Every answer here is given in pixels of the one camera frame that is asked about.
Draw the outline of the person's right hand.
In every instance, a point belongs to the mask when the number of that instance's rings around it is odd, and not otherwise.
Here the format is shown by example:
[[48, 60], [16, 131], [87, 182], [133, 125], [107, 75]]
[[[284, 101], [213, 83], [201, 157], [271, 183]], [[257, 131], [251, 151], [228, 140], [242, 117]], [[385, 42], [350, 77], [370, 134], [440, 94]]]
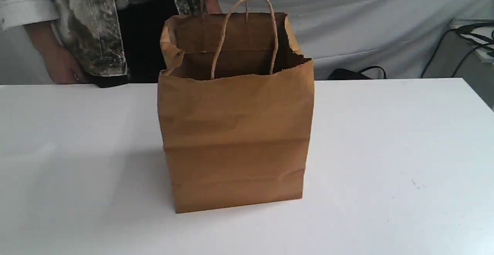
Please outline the person's right hand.
[[49, 77], [56, 84], [88, 83], [79, 63], [63, 46], [44, 49], [42, 57]]

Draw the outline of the person's right forearm white sleeve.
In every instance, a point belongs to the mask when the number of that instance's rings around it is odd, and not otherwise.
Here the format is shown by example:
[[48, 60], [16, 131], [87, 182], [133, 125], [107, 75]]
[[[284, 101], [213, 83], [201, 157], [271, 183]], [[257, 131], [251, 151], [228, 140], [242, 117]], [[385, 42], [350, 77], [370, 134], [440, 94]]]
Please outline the person's right forearm white sleeve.
[[55, 0], [1, 0], [2, 28], [23, 26], [43, 56], [55, 54], [61, 48], [52, 29], [53, 21], [59, 18]]

